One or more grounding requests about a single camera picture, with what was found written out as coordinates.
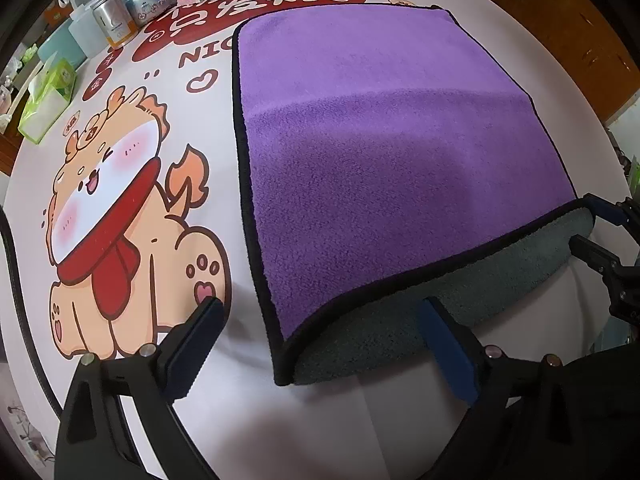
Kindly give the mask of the purple and grey towel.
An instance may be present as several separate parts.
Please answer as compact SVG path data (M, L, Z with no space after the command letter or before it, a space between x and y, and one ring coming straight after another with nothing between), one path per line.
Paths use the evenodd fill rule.
M250 272L274 381L415 356L423 299L473 327L596 219L526 90L439 6L250 18L232 47Z

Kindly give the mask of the brown wooden sideboard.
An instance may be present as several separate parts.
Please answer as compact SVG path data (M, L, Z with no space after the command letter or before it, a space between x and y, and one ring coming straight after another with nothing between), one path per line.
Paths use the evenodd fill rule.
M590 0L491 0L555 57L601 122L639 90L639 69Z

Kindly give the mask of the green tissue pack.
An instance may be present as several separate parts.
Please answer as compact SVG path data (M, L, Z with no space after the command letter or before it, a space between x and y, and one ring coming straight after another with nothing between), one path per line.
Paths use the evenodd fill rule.
M33 144L39 144L55 121L70 105L76 70L58 52L51 54L28 84L18 131Z

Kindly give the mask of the light blue container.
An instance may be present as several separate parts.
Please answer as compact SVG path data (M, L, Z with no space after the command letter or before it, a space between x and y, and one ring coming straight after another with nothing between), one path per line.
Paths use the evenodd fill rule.
M71 18L63 22L52 34L43 41L38 48L37 55L40 61L46 62L52 55L65 58L73 68L78 68L86 60L86 55L75 38L70 33Z

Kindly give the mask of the white plastic container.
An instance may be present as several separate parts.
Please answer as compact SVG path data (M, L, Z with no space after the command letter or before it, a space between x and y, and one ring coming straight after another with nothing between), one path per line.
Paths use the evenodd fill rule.
M90 6L80 4L70 14L68 30L77 42L86 58L95 58L107 48L107 41L102 29L96 22Z

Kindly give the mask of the pink printed tablecloth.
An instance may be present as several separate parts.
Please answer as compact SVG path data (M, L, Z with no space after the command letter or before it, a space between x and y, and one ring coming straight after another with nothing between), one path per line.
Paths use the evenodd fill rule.
M82 352L121 358L160 341L206 292L230 296L231 318L177 414L222 478L405 479L454 430L454 401L422 359L314 386L272 378L241 226L231 36L256 12L329 1L210 0L171 11L120 52L85 63L70 108L42 142L22 145L4 206L35 352L9 289L1 327L18 395L48 443L58 419L35 364L63 400ZM626 195L599 119L513 18L489 0L404 1L449 10L528 92L577 192ZM136 273L122 313L109 320L91 283L63 284L58 264L122 206L150 162L151 187L124 224Z

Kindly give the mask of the silver metal tin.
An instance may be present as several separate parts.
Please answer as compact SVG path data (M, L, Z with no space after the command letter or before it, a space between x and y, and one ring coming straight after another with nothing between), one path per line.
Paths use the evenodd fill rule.
M96 0L91 11L107 43L114 50L123 47L138 33L138 26L124 0Z

